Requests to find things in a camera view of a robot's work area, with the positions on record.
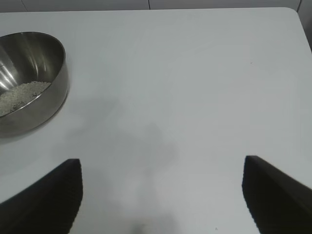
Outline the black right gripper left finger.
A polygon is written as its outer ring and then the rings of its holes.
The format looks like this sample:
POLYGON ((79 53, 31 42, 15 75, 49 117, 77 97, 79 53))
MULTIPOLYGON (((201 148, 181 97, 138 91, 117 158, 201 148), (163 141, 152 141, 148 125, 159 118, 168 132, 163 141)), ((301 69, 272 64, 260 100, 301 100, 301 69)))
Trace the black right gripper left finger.
POLYGON ((79 159, 68 159, 0 204, 2 234, 68 234, 83 198, 79 159))

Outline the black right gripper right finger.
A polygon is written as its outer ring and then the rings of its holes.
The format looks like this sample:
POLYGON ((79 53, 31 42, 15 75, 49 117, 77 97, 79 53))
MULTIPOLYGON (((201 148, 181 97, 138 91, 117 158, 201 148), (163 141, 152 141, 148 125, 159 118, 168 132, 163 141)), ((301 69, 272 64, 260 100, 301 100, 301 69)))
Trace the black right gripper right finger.
POLYGON ((261 234, 310 234, 312 190, 258 156, 246 156, 242 192, 261 234))

